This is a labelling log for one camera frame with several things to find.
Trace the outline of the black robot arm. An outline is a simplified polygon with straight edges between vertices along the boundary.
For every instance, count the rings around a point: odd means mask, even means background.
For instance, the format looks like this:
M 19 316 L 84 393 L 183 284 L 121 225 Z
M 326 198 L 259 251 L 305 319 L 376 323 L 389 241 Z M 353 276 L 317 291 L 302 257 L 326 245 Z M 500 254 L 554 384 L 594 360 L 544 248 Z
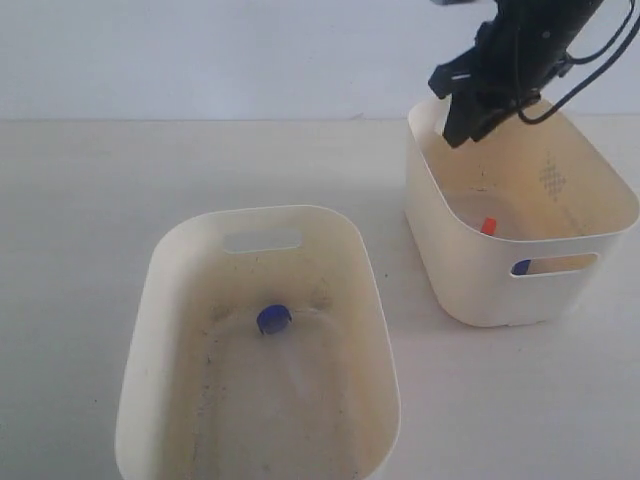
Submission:
M 539 101 L 568 68 L 567 49 L 601 6 L 599 1 L 499 1 L 474 45 L 436 67 L 429 86 L 450 99 L 442 136 L 457 148 L 480 141 Z

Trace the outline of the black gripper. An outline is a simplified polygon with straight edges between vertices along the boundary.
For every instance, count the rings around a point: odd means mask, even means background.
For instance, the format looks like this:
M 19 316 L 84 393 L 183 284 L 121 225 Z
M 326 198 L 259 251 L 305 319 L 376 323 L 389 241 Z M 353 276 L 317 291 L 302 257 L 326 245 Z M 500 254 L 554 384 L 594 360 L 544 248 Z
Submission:
M 443 138 L 458 148 L 480 142 L 517 114 L 517 98 L 539 93 L 555 77 L 555 27 L 549 22 L 484 22 L 474 46 L 474 83 L 453 94 Z

